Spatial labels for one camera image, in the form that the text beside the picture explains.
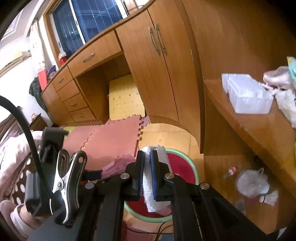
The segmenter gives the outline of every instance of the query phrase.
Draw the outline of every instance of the plastic bag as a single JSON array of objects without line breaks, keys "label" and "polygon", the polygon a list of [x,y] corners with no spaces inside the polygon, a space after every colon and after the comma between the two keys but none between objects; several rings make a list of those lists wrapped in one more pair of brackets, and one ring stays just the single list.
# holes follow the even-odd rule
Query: plastic bag
[{"label": "plastic bag", "polygon": [[295,94],[292,90],[287,90],[277,93],[275,98],[279,109],[291,123],[292,128],[296,129]]},{"label": "plastic bag", "polygon": [[237,177],[237,190],[244,196],[254,198],[259,194],[265,194],[269,190],[267,175],[263,173],[264,169],[258,171],[245,170]]}]

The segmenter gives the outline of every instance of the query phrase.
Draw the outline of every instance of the plastic container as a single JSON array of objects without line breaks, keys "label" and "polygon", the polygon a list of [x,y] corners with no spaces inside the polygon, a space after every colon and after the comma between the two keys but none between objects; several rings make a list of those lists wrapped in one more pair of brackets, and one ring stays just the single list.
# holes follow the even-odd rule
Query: plastic container
[{"label": "plastic container", "polygon": [[65,62],[67,61],[67,55],[66,55],[66,53],[65,52],[59,53],[58,60],[59,60],[59,62],[60,62],[61,65],[64,65]]},{"label": "plastic container", "polygon": [[38,79],[40,83],[41,90],[44,90],[47,85],[47,72],[46,69],[38,73]]},{"label": "plastic container", "polygon": [[249,74],[222,74],[222,87],[237,114],[269,113],[273,96]]}]

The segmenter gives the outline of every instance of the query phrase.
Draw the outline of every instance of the desk surface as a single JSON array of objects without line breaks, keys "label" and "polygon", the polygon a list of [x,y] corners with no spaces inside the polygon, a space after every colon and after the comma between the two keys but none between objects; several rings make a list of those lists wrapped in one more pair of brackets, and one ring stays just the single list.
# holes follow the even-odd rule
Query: desk surface
[{"label": "desk surface", "polygon": [[214,106],[229,125],[296,197],[293,155],[296,131],[278,109],[276,101],[267,115],[236,114],[221,80],[205,80],[204,85]]}]

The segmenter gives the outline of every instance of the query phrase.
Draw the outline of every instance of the pink foam mat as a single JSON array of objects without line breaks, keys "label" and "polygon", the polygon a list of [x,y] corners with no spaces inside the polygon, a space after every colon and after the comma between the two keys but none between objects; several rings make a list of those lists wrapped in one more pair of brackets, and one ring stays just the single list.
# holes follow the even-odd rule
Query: pink foam mat
[{"label": "pink foam mat", "polygon": [[151,123],[151,121],[148,115],[142,118],[142,127],[147,126],[149,123]]},{"label": "pink foam mat", "polygon": [[87,170],[101,170],[120,155],[136,154],[142,119],[139,115],[97,126],[84,145]]},{"label": "pink foam mat", "polygon": [[81,150],[90,135],[95,131],[97,126],[77,126],[65,139],[63,149],[67,150],[69,155]]}]

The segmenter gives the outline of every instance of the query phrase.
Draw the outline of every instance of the wooden drawer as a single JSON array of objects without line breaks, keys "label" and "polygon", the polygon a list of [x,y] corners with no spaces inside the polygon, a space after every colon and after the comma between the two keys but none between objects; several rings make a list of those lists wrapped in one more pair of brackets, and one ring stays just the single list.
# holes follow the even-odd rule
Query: wooden drawer
[{"label": "wooden drawer", "polygon": [[81,110],[76,110],[74,112],[71,112],[70,115],[73,117],[73,119],[78,121],[90,121],[95,120],[94,115],[91,113],[91,110],[89,108],[84,108]]},{"label": "wooden drawer", "polygon": [[74,80],[71,80],[69,83],[67,83],[63,88],[61,88],[57,94],[61,98],[61,100],[64,102],[65,100],[71,98],[74,95],[79,94],[80,91],[75,83]]},{"label": "wooden drawer", "polygon": [[78,76],[98,62],[121,52],[115,32],[112,31],[87,46],[75,56],[68,64],[74,77]]},{"label": "wooden drawer", "polygon": [[73,78],[70,70],[68,66],[66,66],[54,77],[52,84],[54,85],[56,91],[58,91],[60,88],[69,83],[72,79]]},{"label": "wooden drawer", "polygon": [[64,102],[65,107],[68,111],[74,111],[87,107],[87,103],[83,99],[82,95],[76,95]]},{"label": "wooden drawer", "polygon": [[48,109],[48,115],[54,124],[73,122],[72,116],[63,105],[52,83],[42,93],[42,99]]}]

